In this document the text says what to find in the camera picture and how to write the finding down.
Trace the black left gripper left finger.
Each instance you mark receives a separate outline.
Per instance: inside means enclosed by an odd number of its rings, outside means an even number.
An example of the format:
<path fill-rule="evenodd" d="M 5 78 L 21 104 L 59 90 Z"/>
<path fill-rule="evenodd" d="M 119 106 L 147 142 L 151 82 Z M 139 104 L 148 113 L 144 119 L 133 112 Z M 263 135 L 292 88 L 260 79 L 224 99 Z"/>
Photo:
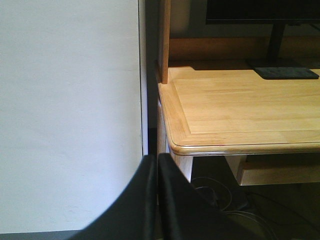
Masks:
<path fill-rule="evenodd" d="M 152 240 L 155 237 L 157 160 L 145 155 L 112 205 L 71 240 Z"/>

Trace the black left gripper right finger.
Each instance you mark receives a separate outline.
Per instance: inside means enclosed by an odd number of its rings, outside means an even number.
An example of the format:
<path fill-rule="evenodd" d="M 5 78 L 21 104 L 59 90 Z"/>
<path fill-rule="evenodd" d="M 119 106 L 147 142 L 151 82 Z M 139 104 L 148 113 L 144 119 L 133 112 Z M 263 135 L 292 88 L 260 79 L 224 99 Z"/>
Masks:
<path fill-rule="evenodd" d="M 158 201 L 166 240 L 260 239 L 210 205 L 168 153 L 158 155 Z"/>

